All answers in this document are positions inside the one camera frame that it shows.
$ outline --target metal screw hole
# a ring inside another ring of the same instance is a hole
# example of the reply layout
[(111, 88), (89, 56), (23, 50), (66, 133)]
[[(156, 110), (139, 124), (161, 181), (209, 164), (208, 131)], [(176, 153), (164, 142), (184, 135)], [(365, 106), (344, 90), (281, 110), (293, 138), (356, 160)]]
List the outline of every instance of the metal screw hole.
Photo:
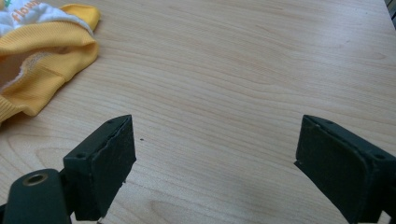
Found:
[(31, 175), (23, 180), (23, 185), (29, 187), (34, 186), (46, 181), (48, 177), (49, 176), (47, 174)]

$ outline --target light wood tabletop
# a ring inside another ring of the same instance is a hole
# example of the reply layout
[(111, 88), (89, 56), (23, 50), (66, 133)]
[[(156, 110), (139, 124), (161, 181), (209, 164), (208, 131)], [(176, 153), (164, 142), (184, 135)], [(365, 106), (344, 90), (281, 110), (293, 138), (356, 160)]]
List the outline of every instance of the light wood tabletop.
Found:
[(0, 203), (20, 176), (61, 170), (125, 114), (137, 162), (104, 224), (347, 223), (293, 164), (303, 114), (396, 155), (396, 33), (383, 0), (78, 2), (101, 10), (99, 57), (38, 116), (2, 124)]

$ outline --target wooden table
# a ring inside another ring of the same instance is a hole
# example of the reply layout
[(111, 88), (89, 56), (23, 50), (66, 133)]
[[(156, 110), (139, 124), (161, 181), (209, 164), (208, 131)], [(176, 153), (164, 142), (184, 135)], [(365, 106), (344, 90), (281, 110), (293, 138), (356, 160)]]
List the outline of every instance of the wooden table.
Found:
[(383, 0), (79, 2), (102, 11), (100, 55), (37, 117), (3, 123), (0, 203), (18, 177), (62, 169), (125, 114), (138, 161), (105, 224), (347, 223), (293, 165), (303, 114), (396, 155), (396, 34)]

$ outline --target white cloth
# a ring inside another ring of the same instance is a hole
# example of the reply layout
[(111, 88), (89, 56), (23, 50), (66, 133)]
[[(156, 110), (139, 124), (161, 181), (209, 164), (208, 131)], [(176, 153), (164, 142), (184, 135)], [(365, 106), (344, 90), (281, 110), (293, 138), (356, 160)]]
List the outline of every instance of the white cloth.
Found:
[(59, 8), (37, 0), (0, 0), (4, 1), (4, 8), (0, 10), (0, 36), (27, 24), (48, 21), (71, 21), (88, 30), (90, 26), (74, 15), (69, 15)]

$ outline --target yellow cloth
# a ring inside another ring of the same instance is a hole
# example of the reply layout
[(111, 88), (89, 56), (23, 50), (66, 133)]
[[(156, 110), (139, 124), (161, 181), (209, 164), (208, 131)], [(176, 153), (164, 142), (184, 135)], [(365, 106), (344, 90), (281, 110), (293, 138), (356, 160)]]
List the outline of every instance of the yellow cloth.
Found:
[[(91, 29), (100, 18), (96, 7), (61, 10)], [(37, 115), (65, 82), (95, 61), (98, 50), (87, 29), (70, 21), (28, 24), (0, 36), (0, 123), (19, 112)]]

